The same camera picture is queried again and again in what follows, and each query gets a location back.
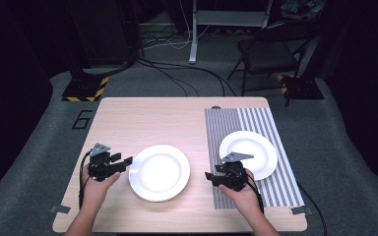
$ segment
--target black equipment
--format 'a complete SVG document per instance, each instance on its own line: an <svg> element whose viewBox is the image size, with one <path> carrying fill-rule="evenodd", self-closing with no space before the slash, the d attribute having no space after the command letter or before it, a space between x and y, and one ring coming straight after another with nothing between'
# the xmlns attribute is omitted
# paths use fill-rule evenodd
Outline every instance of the black equipment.
<svg viewBox="0 0 378 236"><path fill-rule="evenodd" d="M94 67L128 67L142 47L134 0L66 0L86 59Z"/></svg>
<svg viewBox="0 0 378 236"><path fill-rule="evenodd" d="M213 182L213 186L225 185L229 189L234 191L241 191L246 185L256 193L257 200L259 201L260 210L265 212L262 196L260 195L257 186L253 186L248 182L248 178L251 178L244 169L241 163L241 159L252 158L253 155L232 152L222 160L225 161L223 165L216 165L216 171L224 173L224 175L214 175L212 173L205 172L207 180Z"/></svg>
<svg viewBox="0 0 378 236"><path fill-rule="evenodd" d="M79 176L79 182L80 182L79 208L82 207L82 203L84 200L85 187L86 187L86 184L88 183L89 178L93 178L94 180L101 182L116 172L124 172L126 170L126 167L133 163L133 157L130 156L124 159L124 161L122 162L112 164L112 162L115 162L121 159L121 153L110 155L110 153L108 152L109 150L110 150L110 147L107 147L101 144L95 144L94 148L88 151L85 154L84 158L82 159L80 176ZM83 168L84 168L84 163L87 156L90 156L90 163L88 166L89 178L84 184L83 183Z"/></svg>
<svg viewBox="0 0 378 236"><path fill-rule="evenodd" d="M119 159L121 159L121 153L110 156L109 152L103 152L91 156L91 162L88 167L90 176L100 182L115 172L124 172L126 167L133 163L133 157L128 157L123 162L110 164L110 162L115 162Z"/></svg>

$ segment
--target human hand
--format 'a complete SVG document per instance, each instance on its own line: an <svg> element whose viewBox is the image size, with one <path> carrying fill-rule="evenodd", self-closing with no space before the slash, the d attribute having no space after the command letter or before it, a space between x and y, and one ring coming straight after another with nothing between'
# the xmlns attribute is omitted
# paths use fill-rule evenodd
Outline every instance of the human hand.
<svg viewBox="0 0 378 236"><path fill-rule="evenodd" d="M85 165L83 169L83 183L85 186L84 201L82 208L97 213L106 198L108 189L119 179L121 173L115 172L105 180L98 182L89 175L89 165Z"/></svg>
<svg viewBox="0 0 378 236"><path fill-rule="evenodd" d="M254 183L254 174L249 170L245 169L247 175L251 178L248 178L248 182L254 187L256 184ZM238 211L245 217L251 217L254 214L263 214L260 210L259 201L257 199L257 195L255 190L250 188L250 186L245 186L241 191L236 192L229 189L225 185L219 185L219 189L227 195L230 199L234 201L235 207Z"/></svg>

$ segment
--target chair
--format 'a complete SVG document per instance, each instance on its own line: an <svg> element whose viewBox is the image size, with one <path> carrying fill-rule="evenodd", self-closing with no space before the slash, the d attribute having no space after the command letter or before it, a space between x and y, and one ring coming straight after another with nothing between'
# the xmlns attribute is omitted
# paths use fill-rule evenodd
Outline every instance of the chair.
<svg viewBox="0 0 378 236"><path fill-rule="evenodd" d="M293 77L296 79L300 63L315 35L317 26L316 20L277 22L259 30L251 39L238 41L241 57L227 79L229 80L234 72L243 71L241 96L244 96L246 91L284 88L284 86L279 86L247 89L247 74L268 74L270 77L273 73L292 71L294 72ZM291 52L285 43L296 40L303 40L303 42ZM237 70L241 62L244 64L244 68Z"/></svg>

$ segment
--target wooden table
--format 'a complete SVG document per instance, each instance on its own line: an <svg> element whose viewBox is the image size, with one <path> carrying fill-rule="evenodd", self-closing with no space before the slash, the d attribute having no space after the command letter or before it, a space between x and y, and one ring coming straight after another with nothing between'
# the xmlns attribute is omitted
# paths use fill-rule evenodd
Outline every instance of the wooden table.
<svg viewBox="0 0 378 236"><path fill-rule="evenodd" d="M189 159L191 171L185 189L163 203L139 198L128 180L128 168L109 189L96 218L94 232L200 233L251 232L236 209L215 209L210 172L205 108L269 107L263 97L117 97L100 102L76 168L61 203L68 214L57 213L55 232L65 232L79 211L79 168L82 157L96 143L111 154L136 156L145 148L169 145ZM266 207L265 215L279 231L303 231L304 215L289 207Z"/></svg>

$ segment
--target black and white striped mat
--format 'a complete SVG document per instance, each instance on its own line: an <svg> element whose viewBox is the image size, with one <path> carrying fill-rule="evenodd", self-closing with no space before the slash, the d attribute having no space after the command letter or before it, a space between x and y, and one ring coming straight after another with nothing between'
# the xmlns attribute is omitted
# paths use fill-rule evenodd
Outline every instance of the black and white striped mat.
<svg viewBox="0 0 378 236"><path fill-rule="evenodd" d="M211 173L217 174L221 164L220 144L223 138L236 131L256 132L272 143L278 154L278 167L271 176L256 181L265 207L303 206L281 138L270 108L205 109ZM234 208L232 200L213 188L215 208Z"/></svg>

